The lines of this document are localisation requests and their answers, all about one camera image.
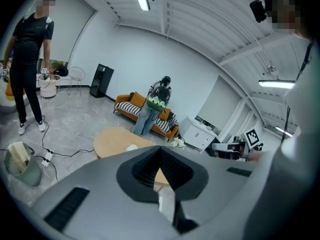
desk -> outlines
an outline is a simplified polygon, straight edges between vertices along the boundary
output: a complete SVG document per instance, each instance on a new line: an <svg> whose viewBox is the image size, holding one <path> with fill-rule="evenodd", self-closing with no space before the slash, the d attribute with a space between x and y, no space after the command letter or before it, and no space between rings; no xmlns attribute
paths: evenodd
<svg viewBox="0 0 320 240"><path fill-rule="evenodd" d="M121 127L110 127L99 133L93 141L94 150L99 158L107 158L126 152L127 147L132 144L136 145L138 149L157 145ZM169 186L161 169L157 172L154 183L162 187Z"/></svg>

jeans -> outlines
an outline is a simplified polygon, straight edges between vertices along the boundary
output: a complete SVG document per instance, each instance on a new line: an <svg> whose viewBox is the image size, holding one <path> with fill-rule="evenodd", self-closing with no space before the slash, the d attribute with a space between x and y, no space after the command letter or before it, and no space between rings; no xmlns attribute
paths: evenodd
<svg viewBox="0 0 320 240"><path fill-rule="evenodd" d="M155 110L154 108L148 106L147 103L145 103L141 109L133 133L138 136L147 135L148 132L150 132L152 126L154 126L159 114L159 111Z"/></svg>
<svg viewBox="0 0 320 240"><path fill-rule="evenodd" d="M20 123L26 122L26 107L24 103L24 91L30 102L35 120L39 123L42 121L42 114L39 100L37 97L37 66L34 68L11 68L10 83L15 100L16 109L18 110Z"/></svg>

white cabinet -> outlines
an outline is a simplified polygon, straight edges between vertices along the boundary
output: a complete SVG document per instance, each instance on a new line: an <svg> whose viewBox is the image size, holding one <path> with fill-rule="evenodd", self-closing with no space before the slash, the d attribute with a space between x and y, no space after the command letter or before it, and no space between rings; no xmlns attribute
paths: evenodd
<svg viewBox="0 0 320 240"><path fill-rule="evenodd" d="M208 147L217 135L205 125L187 117L179 126L179 132L184 142L201 149L201 153Z"/></svg>

black speaker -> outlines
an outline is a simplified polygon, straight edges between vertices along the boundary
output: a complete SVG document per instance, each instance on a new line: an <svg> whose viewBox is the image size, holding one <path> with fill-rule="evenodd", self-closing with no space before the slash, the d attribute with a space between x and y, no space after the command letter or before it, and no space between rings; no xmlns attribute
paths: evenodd
<svg viewBox="0 0 320 240"><path fill-rule="evenodd" d="M112 68L99 64L92 80L90 94L95 98L104 97L113 73Z"/></svg>

sofa armrest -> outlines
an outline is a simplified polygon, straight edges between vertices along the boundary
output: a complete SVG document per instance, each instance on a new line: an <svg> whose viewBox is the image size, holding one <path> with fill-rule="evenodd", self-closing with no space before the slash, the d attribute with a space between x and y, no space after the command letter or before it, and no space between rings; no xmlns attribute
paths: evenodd
<svg viewBox="0 0 320 240"><path fill-rule="evenodd" d="M179 130L179 126L176 125L176 126L172 129L170 135L167 136L167 138L168 138L168 139L173 139L173 138L175 137L176 133L178 132L178 130Z"/></svg>
<svg viewBox="0 0 320 240"><path fill-rule="evenodd" d="M116 100L114 102L114 108L116 108L116 105L120 102L128 102L130 99L130 94L128 95L119 95L118 97L116 97Z"/></svg>

